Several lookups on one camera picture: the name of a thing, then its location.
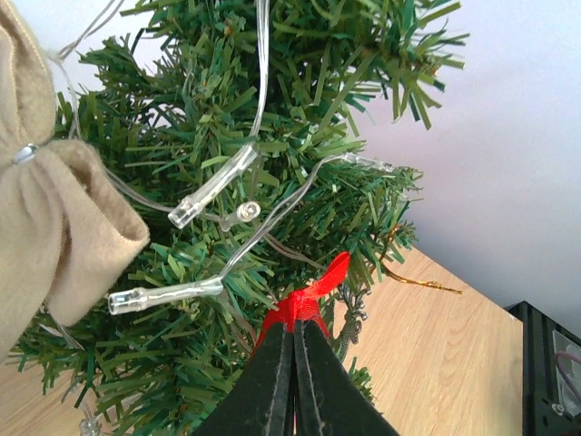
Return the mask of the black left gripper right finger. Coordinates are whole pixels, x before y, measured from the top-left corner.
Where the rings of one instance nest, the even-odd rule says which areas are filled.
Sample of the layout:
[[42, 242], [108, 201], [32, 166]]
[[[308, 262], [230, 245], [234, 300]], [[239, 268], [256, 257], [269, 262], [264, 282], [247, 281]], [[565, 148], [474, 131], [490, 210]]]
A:
[[299, 435], [398, 433], [358, 391], [316, 322], [295, 323], [294, 360]]

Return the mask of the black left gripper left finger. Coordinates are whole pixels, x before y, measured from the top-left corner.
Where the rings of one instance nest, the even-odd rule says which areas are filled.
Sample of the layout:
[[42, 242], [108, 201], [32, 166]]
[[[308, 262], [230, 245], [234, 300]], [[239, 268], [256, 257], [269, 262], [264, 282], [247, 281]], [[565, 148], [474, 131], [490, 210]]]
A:
[[194, 431], [206, 436], [293, 434], [293, 334], [268, 330], [232, 391]]

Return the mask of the red ribbon bow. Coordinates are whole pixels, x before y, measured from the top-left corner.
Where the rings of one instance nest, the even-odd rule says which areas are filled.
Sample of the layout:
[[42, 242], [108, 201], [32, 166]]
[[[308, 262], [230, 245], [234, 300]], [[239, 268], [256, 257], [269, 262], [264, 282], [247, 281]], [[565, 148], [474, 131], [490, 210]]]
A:
[[321, 278], [306, 288], [291, 292], [286, 298], [278, 302], [274, 309], [269, 310], [251, 355], [258, 350], [268, 330], [276, 323], [281, 323], [288, 332], [294, 332], [296, 321], [315, 321], [324, 336], [329, 339], [330, 333], [321, 317], [319, 299], [329, 294], [344, 281], [349, 265], [350, 253], [339, 253]]

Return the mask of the black front frame rail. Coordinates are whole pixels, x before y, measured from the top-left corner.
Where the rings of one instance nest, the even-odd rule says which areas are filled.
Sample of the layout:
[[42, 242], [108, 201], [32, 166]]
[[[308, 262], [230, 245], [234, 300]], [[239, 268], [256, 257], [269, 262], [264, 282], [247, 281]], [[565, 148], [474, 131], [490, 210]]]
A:
[[507, 311], [523, 323], [524, 435], [580, 433], [580, 339], [529, 302]]

